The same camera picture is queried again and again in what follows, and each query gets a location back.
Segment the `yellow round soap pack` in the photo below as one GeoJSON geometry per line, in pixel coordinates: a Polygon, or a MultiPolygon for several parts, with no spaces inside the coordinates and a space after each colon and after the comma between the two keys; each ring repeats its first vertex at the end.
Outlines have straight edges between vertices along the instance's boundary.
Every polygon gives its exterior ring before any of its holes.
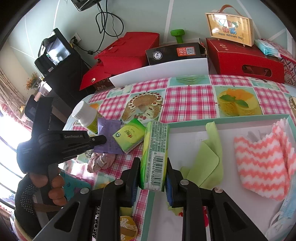
{"type": "Polygon", "coordinates": [[[120,217],[120,240],[133,240],[137,237],[137,225],[130,216],[120,217]]]}

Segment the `pink scrunchie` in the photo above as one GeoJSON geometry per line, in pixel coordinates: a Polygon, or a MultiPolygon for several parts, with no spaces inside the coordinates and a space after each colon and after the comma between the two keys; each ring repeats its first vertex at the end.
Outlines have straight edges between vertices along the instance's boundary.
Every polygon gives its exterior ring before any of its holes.
{"type": "Polygon", "coordinates": [[[115,158],[116,154],[92,153],[87,165],[87,171],[94,173],[101,169],[107,169],[114,163],[115,158]]]}

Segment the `green tissue pack with barcode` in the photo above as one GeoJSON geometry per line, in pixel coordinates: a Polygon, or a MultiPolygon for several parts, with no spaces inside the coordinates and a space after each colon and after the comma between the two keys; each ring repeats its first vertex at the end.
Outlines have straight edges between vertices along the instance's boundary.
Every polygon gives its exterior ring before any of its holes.
{"type": "Polygon", "coordinates": [[[140,187],[163,192],[168,159],[169,125],[150,121],[144,135],[140,165],[140,187]]]}

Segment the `green tissue pack with logo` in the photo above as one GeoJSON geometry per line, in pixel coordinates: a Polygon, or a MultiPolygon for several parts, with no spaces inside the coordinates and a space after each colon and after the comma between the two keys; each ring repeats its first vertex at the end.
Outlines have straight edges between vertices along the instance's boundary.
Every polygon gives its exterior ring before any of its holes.
{"type": "Polygon", "coordinates": [[[134,118],[112,136],[123,152],[128,154],[144,140],[145,130],[146,127],[134,118]]]}

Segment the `purple tissue pack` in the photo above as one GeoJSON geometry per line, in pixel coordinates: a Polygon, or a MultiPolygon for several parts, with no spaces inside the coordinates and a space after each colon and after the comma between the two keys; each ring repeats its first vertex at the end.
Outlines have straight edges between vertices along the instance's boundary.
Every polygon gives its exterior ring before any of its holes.
{"type": "Polygon", "coordinates": [[[106,137],[106,143],[94,147],[95,153],[123,154],[123,150],[113,137],[121,127],[119,120],[106,120],[104,118],[97,119],[98,135],[106,137]]]}

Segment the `green cloth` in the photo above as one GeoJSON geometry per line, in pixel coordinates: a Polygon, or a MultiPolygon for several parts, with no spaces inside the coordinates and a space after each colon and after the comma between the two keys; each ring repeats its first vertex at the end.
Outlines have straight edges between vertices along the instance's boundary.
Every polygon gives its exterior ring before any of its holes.
{"type": "Polygon", "coordinates": [[[215,122],[207,123],[208,138],[201,141],[192,167],[182,166],[180,172],[187,179],[203,189],[212,190],[220,185],[224,177],[223,150],[215,122]]]}

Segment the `checked picture tablecloth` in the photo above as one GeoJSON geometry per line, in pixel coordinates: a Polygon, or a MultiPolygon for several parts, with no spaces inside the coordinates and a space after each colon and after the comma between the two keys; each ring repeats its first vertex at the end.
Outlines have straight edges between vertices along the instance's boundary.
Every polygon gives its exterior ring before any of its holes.
{"type": "MultiPolygon", "coordinates": [[[[91,94],[82,101],[95,108],[105,119],[120,120],[124,124],[134,118],[144,125],[152,120],[176,123],[268,114],[289,114],[295,124],[295,114],[288,102],[291,96],[284,84],[272,81],[233,75],[196,75],[130,84],[91,94]],[[136,99],[136,96],[152,92],[161,96],[161,100],[157,101],[160,107],[156,117],[151,119],[150,115],[146,114],[147,111],[137,108],[128,118],[127,104],[133,103],[132,99],[136,99]],[[248,104],[249,109],[236,103],[220,104],[219,97],[226,94],[240,97],[248,104]]],[[[142,154],[142,144],[128,154],[117,154],[109,168],[94,173],[87,171],[90,153],[91,151],[65,162],[62,169],[67,174],[89,183],[91,189],[99,189],[119,178],[122,171],[132,166],[133,158],[142,154]]],[[[131,214],[131,209],[123,212],[124,215],[131,215],[137,225],[138,234],[133,240],[141,240],[148,196],[148,191],[140,191],[133,213],[131,214]]]]}

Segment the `orange flowers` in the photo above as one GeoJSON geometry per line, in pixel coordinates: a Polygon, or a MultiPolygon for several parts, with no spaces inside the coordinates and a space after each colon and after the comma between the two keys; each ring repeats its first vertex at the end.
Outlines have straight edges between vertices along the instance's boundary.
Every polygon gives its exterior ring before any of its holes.
{"type": "Polygon", "coordinates": [[[34,89],[38,84],[39,77],[36,72],[32,73],[26,82],[26,90],[34,89]]]}

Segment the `teal rimmed white tray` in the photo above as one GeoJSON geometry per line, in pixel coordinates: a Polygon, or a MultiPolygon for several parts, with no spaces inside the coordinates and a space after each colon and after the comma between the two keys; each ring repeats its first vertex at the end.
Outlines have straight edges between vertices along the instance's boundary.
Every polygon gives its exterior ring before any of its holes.
{"type": "MultiPolygon", "coordinates": [[[[224,178],[219,184],[254,222],[262,233],[266,233],[270,221],[281,207],[280,201],[268,199],[243,188],[236,165],[233,139],[237,135],[253,133],[261,138],[271,132],[274,123],[287,119],[285,131],[295,145],[295,125],[288,114],[241,116],[217,118],[216,124],[223,151],[224,178]]],[[[174,169],[191,167],[202,141],[208,139],[205,125],[208,120],[170,123],[168,157],[174,169]]],[[[141,240],[181,240],[182,218],[168,210],[165,192],[149,192],[147,210],[141,240]]]]}

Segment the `black monitor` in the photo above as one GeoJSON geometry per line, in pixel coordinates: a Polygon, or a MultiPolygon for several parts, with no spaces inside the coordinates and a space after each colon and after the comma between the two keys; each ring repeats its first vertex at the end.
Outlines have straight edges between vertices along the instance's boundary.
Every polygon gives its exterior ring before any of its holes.
{"type": "Polygon", "coordinates": [[[46,76],[58,65],[74,59],[80,59],[80,55],[70,46],[60,30],[55,28],[50,36],[42,41],[34,64],[39,72],[46,76]]]}

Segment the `white board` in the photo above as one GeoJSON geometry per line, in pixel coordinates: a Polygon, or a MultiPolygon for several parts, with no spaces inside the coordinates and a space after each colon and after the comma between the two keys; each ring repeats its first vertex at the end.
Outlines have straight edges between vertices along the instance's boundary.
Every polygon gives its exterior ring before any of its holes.
{"type": "Polygon", "coordinates": [[[150,65],[109,78],[114,87],[183,75],[208,75],[207,58],[183,59],[150,65]]]}

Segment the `black box with QR code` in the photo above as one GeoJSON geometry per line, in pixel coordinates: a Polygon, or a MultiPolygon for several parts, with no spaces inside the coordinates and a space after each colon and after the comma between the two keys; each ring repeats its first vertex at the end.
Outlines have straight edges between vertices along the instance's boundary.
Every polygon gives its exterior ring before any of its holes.
{"type": "Polygon", "coordinates": [[[171,61],[206,58],[206,48],[199,42],[166,45],[145,51],[149,65],[171,61]]]}

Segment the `green dumbbell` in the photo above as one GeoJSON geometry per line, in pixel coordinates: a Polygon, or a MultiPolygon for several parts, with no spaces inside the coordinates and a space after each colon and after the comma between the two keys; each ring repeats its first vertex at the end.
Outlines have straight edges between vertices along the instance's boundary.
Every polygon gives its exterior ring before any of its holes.
{"type": "Polygon", "coordinates": [[[183,41],[184,34],[185,34],[185,31],[183,29],[171,30],[171,36],[175,37],[178,44],[184,43],[183,41]]]}

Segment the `red patterned box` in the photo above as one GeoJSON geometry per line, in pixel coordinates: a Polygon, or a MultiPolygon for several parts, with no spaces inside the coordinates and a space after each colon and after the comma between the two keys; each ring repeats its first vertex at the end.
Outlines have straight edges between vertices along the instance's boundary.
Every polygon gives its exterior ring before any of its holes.
{"type": "Polygon", "coordinates": [[[289,51],[287,51],[281,45],[274,43],[272,41],[269,41],[267,39],[262,39],[262,40],[268,42],[275,49],[277,49],[277,51],[280,54],[280,61],[283,63],[283,66],[284,66],[285,83],[295,86],[295,71],[296,71],[295,58],[292,56],[292,54],[290,54],[289,51]]]}

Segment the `yellow gift bag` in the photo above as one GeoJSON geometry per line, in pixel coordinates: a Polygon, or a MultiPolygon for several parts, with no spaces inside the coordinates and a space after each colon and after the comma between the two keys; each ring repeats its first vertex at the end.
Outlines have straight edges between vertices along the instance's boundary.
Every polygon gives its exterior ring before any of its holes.
{"type": "Polygon", "coordinates": [[[243,46],[254,45],[253,20],[241,15],[232,5],[225,4],[219,11],[205,15],[212,38],[229,40],[243,46]]]}

